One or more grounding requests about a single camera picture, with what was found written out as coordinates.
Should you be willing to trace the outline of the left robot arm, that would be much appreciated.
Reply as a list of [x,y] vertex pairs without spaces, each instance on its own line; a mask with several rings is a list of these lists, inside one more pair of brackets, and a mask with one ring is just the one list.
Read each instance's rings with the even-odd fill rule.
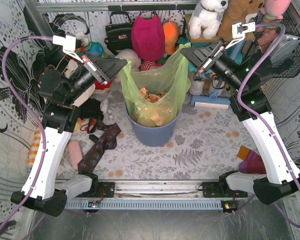
[[22,189],[11,195],[13,203],[54,217],[62,213],[68,200],[81,194],[101,193],[98,176],[93,173],[98,164],[96,156],[80,164],[74,178],[61,185],[55,185],[55,180],[64,150],[82,112],[74,105],[75,100],[96,81],[111,81],[128,63],[125,59],[101,58],[90,53],[82,55],[80,60],[82,62],[70,78],[54,68],[40,75],[39,95],[47,101],[39,121],[39,147],[42,150],[37,152]]

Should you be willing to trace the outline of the green trash bag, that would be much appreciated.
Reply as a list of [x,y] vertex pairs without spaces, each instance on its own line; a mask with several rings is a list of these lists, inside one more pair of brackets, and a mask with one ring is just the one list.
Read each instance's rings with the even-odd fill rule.
[[[190,43],[179,45],[176,52],[157,70],[131,71],[132,63],[120,71],[122,94],[129,116],[145,127],[161,127],[173,121],[181,111],[191,81],[188,78],[189,63],[181,54],[181,49],[190,47]],[[140,93],[146,88],[158,95],[166,92],[156,103],[148,102]]]

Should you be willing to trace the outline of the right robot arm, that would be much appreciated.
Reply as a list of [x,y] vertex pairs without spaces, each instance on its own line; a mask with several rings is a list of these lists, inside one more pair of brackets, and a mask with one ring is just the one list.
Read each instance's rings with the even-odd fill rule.
[[269,61],[275,41],[254,66],[243,70],[226,53],[222,39],[207,47],[183,48],[181,54],[198,71],[212,70],[236,94],[230,98],[230,107],[250,133],[265,167],[265,173],[227,173],[225,185],[232,191],[254,194],[263,204],[299,192],[300,169],[291,159],[275,124],[271,106],[260,89],[262,78],[258,68]]

